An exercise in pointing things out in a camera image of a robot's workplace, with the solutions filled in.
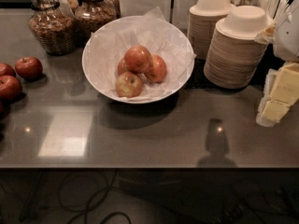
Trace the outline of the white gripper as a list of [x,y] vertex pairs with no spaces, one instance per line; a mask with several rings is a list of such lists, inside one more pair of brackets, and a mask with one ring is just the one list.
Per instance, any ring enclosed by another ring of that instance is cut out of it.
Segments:
[[258,106],[256,122],[273,127],[284,118],[299,100],[299,0],[280,15],[275,25],[267,26],[255,36],[259,44],[273,44],[276,57],[285,62],[278,70],[270,69],[266,75],[263,98]]

